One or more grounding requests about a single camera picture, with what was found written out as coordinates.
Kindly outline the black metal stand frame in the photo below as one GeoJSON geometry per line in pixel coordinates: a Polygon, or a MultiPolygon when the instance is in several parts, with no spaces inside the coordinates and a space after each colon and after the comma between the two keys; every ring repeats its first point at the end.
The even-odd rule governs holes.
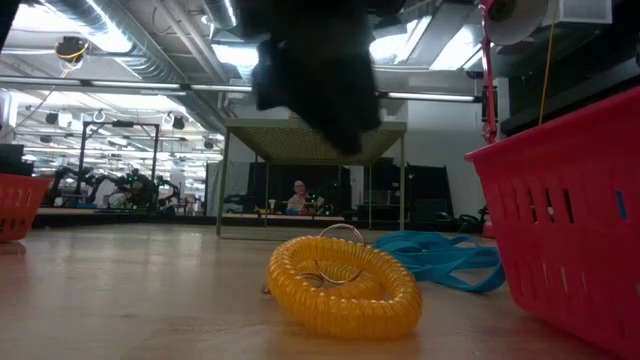
{"type": "Polygon", "coordinates": [[[153,155],[152,155],[152,167],[151,167],[151,179],[154,180],[156,178],[156,169],[157,169],[157,160],[158,160],[158,148],[159,148],[159,137],[160,137],[160,129],[161,126],[159,124],[154,123],[140,123],[129,120],[114,120],[114,121],[88,121],[82,123],[82,133],[81,133],[81,145],[80,145],[80,153],[78,158],[78,170],[82,171],[84,169],[84,158],[86,152],[86,143],[87,141],[100,129],[102,129],[105,125],[112,126],[115,128],[134,128],[140,127],[145,130],[147,127],[153,127],[155,130],[154,135],[151,139],[154,141],[153,143],[153,155]]]}

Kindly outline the person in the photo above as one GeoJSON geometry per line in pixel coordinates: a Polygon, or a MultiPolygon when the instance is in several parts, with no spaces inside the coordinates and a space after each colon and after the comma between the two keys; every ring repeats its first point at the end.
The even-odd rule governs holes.
{"type": "Polygon", "coordinates": [[[287,201],[287,215],[311,216],[315,214],[314,206],[308,202],[308,192],[303,181],[294,182],[294,194],[287,201]]]}

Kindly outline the orange plastic basket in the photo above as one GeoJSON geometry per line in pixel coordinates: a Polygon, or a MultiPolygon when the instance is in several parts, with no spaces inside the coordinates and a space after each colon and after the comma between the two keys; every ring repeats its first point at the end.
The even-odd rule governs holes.
{"type": "Polygon", "coordinates": [[[27,235],[49,183],[48,178],[0,174],[0,243],[27,235]]]}

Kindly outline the black robot arms cluster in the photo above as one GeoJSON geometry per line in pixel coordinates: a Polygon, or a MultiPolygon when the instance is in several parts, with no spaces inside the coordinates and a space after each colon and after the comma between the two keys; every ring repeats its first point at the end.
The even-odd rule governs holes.
{"type": "Polygon", "coordinates": [[[180,187],[158,175],[155,180],[133,169],[124,175],[96,173],[91,167],[60,167],[41,205],[77,209],[124,210],[174,215],[180,187]]]}

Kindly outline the yellow spiral wrist coil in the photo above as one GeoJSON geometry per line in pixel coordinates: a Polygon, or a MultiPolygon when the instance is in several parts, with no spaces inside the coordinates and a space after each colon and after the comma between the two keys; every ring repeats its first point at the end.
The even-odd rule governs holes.
{"type": "Polygon", "coordinates": [[[263,291],[296,322],[343,339],[403,337],[423,311],[422,291],[409,270],[347,224],[276,247],[263,291]]]}

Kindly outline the red plastic basket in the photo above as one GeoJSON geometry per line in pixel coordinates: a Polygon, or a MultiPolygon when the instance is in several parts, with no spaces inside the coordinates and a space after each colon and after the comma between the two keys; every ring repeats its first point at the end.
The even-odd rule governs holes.
{"type": "Polygon", "coordinates": [[[467,160],[514,302],[640,360],[640,86],[467,160]]]}

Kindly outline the black monitor screen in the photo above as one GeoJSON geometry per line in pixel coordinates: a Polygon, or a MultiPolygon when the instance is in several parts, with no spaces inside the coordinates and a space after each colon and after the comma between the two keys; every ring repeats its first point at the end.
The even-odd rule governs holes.
{"type": "Polygon", "coordinates": [[[0,174],[24,175],[23,153],[23,145],[0,144],[0,174]]]}

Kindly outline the green perforated metal shelf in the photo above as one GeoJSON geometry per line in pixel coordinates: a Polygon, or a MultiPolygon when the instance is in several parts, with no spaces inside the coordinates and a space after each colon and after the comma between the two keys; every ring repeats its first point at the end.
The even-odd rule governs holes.
{"type": "Polygon", "coordinates": [[[406,132],[407,124],[405,122],[384,122],[378,129],[363,135],[362,150],[359,154],[346,156],[339,154],[319,132],[312,130],[300,119],[228,119],[217,190],[218,205],[215,215],[217,237],[220,239],[228,237],[223,233],[225,224],[236,227],[250,225],[265,228],[269,226],[318,227],[347,221],[339,216],[276,215],[269,209],[265,209],[260,215],[225,216],[223,214],[223,197],[226,190],[231,155],[230,145],[233,137],[253,151],[267,167],[272,165],[308,165],[333,166],[340,169],[344,166],[371,168],[396,143],[400,145],[401,150],[404,150],[406,132]]]}

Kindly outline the red desk lamp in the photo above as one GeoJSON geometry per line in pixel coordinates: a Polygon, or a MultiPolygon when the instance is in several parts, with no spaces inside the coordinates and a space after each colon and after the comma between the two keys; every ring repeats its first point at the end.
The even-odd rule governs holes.
{"type": "Polygon", "coordinates": [[[481,41],[481,59],[485,85],[484,125],[482,135],[488,145],[497,141],[497,105],[492,74],[491,45],[514,45],[533,34],[548,18],[552,9],[549,49],[553,45],[553,33],[558,16],[558,0],[478,0],[481,13],[483,38],[481,41]]]}

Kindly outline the black cabinet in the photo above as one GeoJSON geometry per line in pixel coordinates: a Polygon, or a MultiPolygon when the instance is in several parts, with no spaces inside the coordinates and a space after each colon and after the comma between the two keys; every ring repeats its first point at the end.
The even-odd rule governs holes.
{"type": "MultiPolygon", "coordinates": [[[[361,199],[348,215],[353,219],[400,221],[401,167],[380,158],[364,170],[361,199]]],[[[453,215],[446,167],[404,167],[404,219],[409,224],[442,221],[453,215]]]]}

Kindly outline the long white light bar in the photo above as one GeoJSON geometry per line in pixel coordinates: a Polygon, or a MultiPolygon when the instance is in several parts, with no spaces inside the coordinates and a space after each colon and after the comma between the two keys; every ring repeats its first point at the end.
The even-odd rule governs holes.
{"type": "MultiPolygon", "coordinates": [[[[0,75],[0,87],[15,89],[43,90],[56,87],[62,91],[72,91],[83,88],[87,92],[104,93],[134,93],[144,95],[178,95],[185,96],[188,92],[220,92],[249,94],[252,88],[246,85],[219,84],[186,84],[186,83],[157,83],[109,81],[92,79],[67,79],[50,77],[21,77],[0,75]]],[[[403,101],[451,102],[451,103],[480,103],[482,98],[474,95],[457,95],[430,92],[398,92],[378,91],[380,99],[403,101]]]]}

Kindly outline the black aluminium table frame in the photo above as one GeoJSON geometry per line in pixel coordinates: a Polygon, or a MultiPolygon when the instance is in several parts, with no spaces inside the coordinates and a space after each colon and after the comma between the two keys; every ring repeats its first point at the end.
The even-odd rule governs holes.
{"type": "MultiPolygon", "coordinates": [[[[154,225],[204,225],[216,227],[217,219],[207,216],[165,216],[125,213],[53,213],[38,214],[32,223],[33,229],[63,228],[79,226],[116,225],[116,224],[154,224],[154,225]]],[[[327,228],[337,223],[346,223],[359,230],[399,230],[400,223],[393,221],[346,221],[329,218],[303,218],[270,216],[267,219],[257,217],[224,217],[223,227],[291,227],[291,228],[327,228]]],[[[435,223],[405,224],[406,230],[482,234],[484,225],[437,221],[435,223]]]]}

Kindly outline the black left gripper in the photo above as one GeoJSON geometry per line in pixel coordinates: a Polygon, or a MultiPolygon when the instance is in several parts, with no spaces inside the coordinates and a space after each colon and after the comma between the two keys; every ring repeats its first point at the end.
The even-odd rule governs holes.
{"type": "Polygon", "coordinates": [[[257,46],[252,93],[260,111],[285,107],[341,155],[362,152],[381,126],[369,29],[271,31],[257,46]]]}

